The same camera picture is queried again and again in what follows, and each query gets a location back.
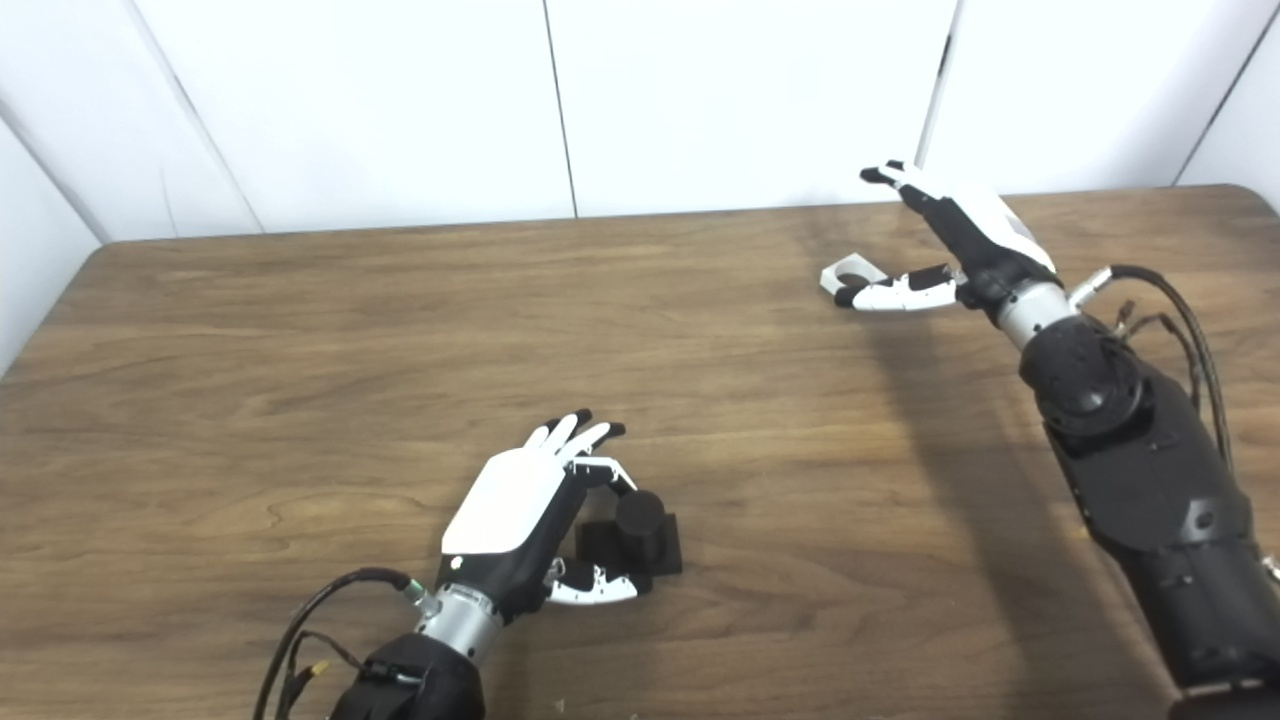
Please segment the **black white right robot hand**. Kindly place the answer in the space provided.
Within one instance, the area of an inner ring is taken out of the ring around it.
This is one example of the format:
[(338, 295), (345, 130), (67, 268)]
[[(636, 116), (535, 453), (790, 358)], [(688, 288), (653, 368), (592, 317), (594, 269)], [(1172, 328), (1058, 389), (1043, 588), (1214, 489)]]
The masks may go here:
[(997, 193), (943, 182), (900, 160), (864, 168), (860, 177), (895, 190), (954, 260), (892, 277), (851, 254), (819, 275), (836, 306), (915, 313), (961, 304), (993, 313), (1023, 284), (1062, 284), (1050, 255)]

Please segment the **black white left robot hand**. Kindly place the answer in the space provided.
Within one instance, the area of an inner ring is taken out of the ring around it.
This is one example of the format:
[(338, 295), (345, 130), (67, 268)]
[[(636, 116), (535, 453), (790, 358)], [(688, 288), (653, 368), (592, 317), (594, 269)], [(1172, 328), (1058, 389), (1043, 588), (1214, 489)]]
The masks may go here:
[(637, 491), (620, 461), (598, 455), (625, 432), (620, 421), (594, 421), (584, 407), (490, 456), (444, 530), (435, 587), (484, 596), (506, 625), (545, 602), (620, 603), (652, 593), (648, 574), (559, 552), (591, 489), (618, 497)]

